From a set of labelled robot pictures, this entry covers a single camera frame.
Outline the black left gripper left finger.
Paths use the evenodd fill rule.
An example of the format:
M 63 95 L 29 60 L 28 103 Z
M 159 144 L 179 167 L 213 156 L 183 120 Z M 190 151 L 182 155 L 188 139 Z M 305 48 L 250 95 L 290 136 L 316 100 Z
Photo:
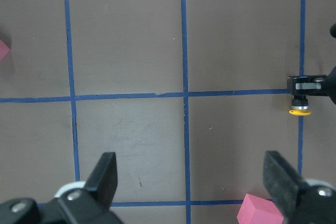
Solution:
M 99 158 L 84 189 L 104 208 L 110 208 L 118 186 L 115 152 L 105 152 Z

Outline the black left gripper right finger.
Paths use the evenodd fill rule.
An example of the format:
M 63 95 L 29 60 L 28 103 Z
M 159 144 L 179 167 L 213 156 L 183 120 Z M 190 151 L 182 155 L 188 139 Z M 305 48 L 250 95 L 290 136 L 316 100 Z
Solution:
M 281 214 L 290 219 L 298 208 L 301 195 L 309 184 L 277 151 L 266 151 L 263 163 L 263 184 Z

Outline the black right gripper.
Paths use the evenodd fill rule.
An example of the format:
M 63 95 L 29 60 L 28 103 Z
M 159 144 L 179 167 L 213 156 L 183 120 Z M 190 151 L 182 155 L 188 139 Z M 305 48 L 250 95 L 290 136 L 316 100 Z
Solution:
M 335 100 L 336 67 L 327 75 L 288 76 L 287 89 L 292 96 L 324 96 Z

